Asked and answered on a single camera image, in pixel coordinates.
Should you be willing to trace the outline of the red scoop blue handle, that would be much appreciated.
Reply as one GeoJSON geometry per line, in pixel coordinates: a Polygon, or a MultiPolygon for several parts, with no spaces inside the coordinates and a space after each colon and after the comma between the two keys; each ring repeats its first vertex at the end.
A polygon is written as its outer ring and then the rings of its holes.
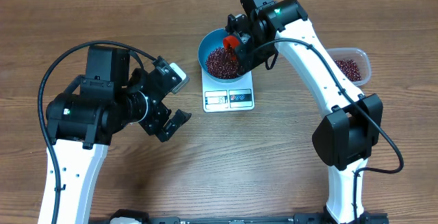
{"type": "Polygon", "coordinates": [[[227,37],[223,38],[222,43],[224,46],[226,57],[229,60],[236,61],[237,56],[235,53],[235,49],[240,45],[239,39],[235,36],[227,36],[227,37]]]}

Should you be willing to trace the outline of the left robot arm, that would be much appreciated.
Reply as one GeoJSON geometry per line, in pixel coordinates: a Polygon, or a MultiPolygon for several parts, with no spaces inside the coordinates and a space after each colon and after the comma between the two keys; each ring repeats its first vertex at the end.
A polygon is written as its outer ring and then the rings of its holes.
{"type": "Polygon", "coordinates": [[[112,136],[139,123],[148,135],[169,140],[191,115],[172,113],[162,99],[188,80],[175,63],[150,73],[87,69],[46,109],[39,108],[48,155],[39,223],[87,223],[112,136]]]}

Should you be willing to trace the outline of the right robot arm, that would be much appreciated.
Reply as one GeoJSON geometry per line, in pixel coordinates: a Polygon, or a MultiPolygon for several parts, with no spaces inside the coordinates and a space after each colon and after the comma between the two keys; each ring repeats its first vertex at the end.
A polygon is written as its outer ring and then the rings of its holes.
{"type": "Polygon", "coordinates": [[[224,45],[234,50],[243,75],[282,55],[312,94],[322,121],[313,146],[328,166],[328,223],[369,220],[361,202],[362,176],[381,132],[382,101],[365,96],[337,67],[297,0],[240,0],[243,15],[228,17],[224,45]]]}

